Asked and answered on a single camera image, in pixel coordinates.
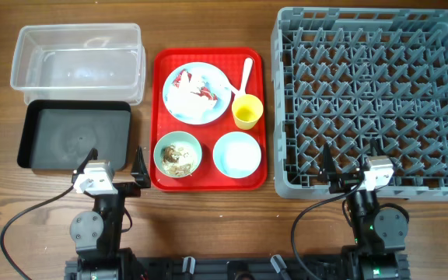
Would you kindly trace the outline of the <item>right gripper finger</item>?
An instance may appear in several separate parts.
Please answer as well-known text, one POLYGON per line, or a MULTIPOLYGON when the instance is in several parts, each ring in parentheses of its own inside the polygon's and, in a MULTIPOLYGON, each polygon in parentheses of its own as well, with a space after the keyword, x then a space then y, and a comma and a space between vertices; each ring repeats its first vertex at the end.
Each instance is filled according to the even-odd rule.
POLYGON ((337 182, 338 174, 331 155, 330 146, 326 142, 322 152, 322 163, 320 167, 320 181, 322 182, 337 182))
POLYGON ((384 159, 386 153, 380 148, 376 139, 372 138, 369 141, 369 159, 384 159))

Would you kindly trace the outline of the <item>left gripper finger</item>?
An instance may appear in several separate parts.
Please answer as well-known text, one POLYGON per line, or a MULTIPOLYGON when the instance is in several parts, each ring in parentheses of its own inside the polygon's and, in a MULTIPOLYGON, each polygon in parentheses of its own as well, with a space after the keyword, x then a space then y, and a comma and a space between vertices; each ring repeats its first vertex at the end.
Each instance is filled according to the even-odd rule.
POLYGON ((135 159, 131 168, 131 175, 138 185, 150 185, 149 172, 145 165, 141 146, 136 149, 135 159))
POLYGON ((86 158, 82 161, 82 163, 79 165, 79 167, 75 170, 76 172, 82 172, 87 163, 91 160, 97 160, 97 156, 98 156, 98 151, 95 148, 91 148, 91 150, 89 151, 88 155, 86 156, 86 158))

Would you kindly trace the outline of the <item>red snack wrapper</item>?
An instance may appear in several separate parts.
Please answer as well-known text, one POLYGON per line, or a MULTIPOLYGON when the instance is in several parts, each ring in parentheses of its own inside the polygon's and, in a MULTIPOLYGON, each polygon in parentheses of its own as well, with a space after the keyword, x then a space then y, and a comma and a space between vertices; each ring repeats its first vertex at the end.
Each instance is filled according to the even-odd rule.
POLYGON ((210 101, 218 100, 218 97, 205 85, 204 79, 200 75, 191 74, 187 69, 178 73, 172 85, 185 94, 203 96, 210 101))

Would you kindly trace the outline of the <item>white napkin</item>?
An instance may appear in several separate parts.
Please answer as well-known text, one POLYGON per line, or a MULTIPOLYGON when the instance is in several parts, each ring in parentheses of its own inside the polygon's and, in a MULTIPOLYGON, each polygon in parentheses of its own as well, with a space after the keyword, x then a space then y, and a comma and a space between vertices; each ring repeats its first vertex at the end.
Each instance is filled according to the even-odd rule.
POLYGON ((170 83, 169 92, 166 95, 166 106, 174 114, 200 117, 206 111, 213 110, 218 100, 210 101, 203 96, 182 93, 170 83))

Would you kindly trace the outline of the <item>yellow plastic cup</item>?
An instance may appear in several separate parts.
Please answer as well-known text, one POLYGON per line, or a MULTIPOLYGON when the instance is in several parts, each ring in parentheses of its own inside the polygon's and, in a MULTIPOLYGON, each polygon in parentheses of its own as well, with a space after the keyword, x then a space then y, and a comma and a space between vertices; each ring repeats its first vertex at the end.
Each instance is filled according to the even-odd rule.
POLYGON ((251 94, 236 97, 231 109, 236 126, 242 130, 250 130, 264 113, 262 101, 251 94))

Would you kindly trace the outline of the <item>small light blue bowl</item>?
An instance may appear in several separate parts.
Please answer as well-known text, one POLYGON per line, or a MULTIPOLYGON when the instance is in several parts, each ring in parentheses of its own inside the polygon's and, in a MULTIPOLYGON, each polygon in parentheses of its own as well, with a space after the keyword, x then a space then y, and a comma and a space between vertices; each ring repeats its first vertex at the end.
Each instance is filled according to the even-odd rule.
POLYGON ((212 158, 220 173, 233 179, 242 179, 258 169, 262 159, 261 147, 249 134, 233 131, 216 142, 212 158))

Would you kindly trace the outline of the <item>green bowl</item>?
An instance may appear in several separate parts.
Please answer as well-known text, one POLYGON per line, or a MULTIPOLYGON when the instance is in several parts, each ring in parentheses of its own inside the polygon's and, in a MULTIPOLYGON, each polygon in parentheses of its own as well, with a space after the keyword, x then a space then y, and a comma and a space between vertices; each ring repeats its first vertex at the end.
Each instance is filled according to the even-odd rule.
POLYGON ((189 145, 196 153, 197 155, 197 162, 196 162, 196 168, 194 169, 194 171, 199 167, 201 160, 202 160, 202 156, 203 156, 203 152, 202 152, 202 147, 200 142, 190 133, 185 132, 185 131, 173 131, 170 132, 166 135, 164 135, 155 145, 155 148, 153 150, 153 159, 154 159, 154 163, 156 165, 156 169, 158 171, 160 171, 163 175, 166 175, 168 177, 168 174, 166 174, 166 172, 163 170, 162 167, 162 159, 163 159, 163 149, 165 147, 167 147, 168 145, 171 145, 173 143, 184 143, 189 145))

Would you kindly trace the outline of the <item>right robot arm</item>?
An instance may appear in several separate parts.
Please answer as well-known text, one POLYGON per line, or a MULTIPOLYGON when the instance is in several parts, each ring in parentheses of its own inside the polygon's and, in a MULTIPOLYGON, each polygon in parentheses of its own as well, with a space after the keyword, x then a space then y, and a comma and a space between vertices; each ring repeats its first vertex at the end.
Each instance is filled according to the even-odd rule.
POLYGON ((338 173, 330 146, 324 145, 318 180, 329 184, 329 192, 342 194, 344 210, 355 245, 341 249, 339 276, 343 279, 395 279, 411 277, 405 249, 410 217, 399 205, 380 204, 379 188, 390 183, 394 164, 370 141, 369 155, 354 173, 338 173))

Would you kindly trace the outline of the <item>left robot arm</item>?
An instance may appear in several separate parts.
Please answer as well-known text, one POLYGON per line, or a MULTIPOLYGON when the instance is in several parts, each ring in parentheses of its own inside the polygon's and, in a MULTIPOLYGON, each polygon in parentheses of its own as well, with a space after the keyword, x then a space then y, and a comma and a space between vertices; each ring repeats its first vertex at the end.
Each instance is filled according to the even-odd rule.
POLYGON ((144 269, 130 248, 120 248, 126 198, 138 198, 151 187, 149 172, 138 148, 131 168, 133 181, 114 182, 115 170, 107 160, 98 159, 91 149, 73 171, 72 186, 79 194, 94 199, 91 211, 79 213, 70 225, 78 259, 65 267, 65 279, 147 279, 144 269))

